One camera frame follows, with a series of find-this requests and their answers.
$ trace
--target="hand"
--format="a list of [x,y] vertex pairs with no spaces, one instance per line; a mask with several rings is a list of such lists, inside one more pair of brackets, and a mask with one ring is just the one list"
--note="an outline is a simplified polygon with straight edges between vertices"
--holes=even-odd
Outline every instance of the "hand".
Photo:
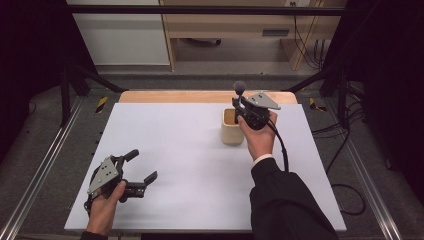
[[97,233],[103,236],[109,234],[115,217],[116,204],[125,191],[125,181],[120,182],[113,190],[109,198],[99,195],[93,200],[91,205],[90,220],[88,221],[87,231]]
[[[277,114],[270,111],[269,119],[276,124],[277,123]],[[247,125],[246,121],[242,116],[238,116],[237,120],[239,126],[243,131],[247,139],[247,148],[249,153],[252,156],[253,160],[264,154],[272,154],[272,149],[274,148],[274,139],[275,133],[272,129],[266,125],[260,130],[253,130]]]

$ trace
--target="floor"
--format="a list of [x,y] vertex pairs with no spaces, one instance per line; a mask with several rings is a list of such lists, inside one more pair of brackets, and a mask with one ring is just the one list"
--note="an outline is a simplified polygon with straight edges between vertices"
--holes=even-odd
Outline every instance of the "floor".
[[[167,67],[155,66],[99,66],[102,76],[129,89],[232,90],[235,80],[244,80],[248,89],[282,90],[316,71],[307,64],[303,64],[299,71],[291,71],[283,46],[278,40],[240,39],[223,39],[219,46],[209,42],[183,40],[173,72]],[[12,221],[16,229],[12,235],[16,234],[16,239],[78,239],[78,234],[64,231],[63,226],[69,209],[75,207],[72,206],[73,200],[86,175],[113,103],[119,99],[119,94],[88,81],[92,88],[88,97],[72,94],[71,100],[75,106],[79,106],[79,114],[73,119],[70,132],[63,136],[65,140],[55,145],[58,150],[55,155],[47,153],[61,130],[60,89],[57,87],[32,99],[31,114],[0,166],[0,224],[6,226],[8,221],[16,220],[11,218],[16,211],[24,215],[24,219]],[[317,91],[320,84],[314,83],[296,94],[304,107],[311,130],[322,129],[337,122],[334,118],[336,97],[320,98]],[[108,96],[108,102],[102,113],[95,113],[99,99],[103,96]],[[311,98],[315,100],[316,107],[310,106]],[[384,154],[366,124],[361,105],[355,103],[357,99],[350,96],[347,99],[348,104],[352,104],[350,112],[358,111],[351,119],[348,141],[332,165],[328,177],[331,183],[348,184],[357,189],[365,198],[366,209],[357,216],[343,213],[348,230],[339,233],[339,237],[424,239],[422,205],[414,197],[402,174],[386,168]],[[314,136],[323,166],[327,167],[343,143],[346,132],[334,128]],[[45,166],[47,171],[39,174],[39,166]],[[37,174],[43,176],[38,186],[33,179]],[[370,179],[371,187],[375,187],[376,191],[367,189]],[[354,191],[343,187],[335,187],[333,190],[341,209],[346,212],[361,210],[361,198]],[[23,198],[31,195],[34,199],[30,201]],[[126,234],[122,239],[130,237],[140,238],[138,234]],[[228,236],[144,234],[141,239],[225,237]],[[247,237],[232,236],[233,239]]]

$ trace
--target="person's left hand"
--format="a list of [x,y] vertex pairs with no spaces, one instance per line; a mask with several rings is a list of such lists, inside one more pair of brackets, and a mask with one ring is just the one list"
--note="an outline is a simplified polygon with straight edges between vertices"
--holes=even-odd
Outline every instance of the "person's left hand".
[[106,199],[100,195],[93,200],[86,231],[103,236],[109,234],[115,217],[116,204],[124,194],[125,186],[125,181],[122,181],[116,186],[109,198]]

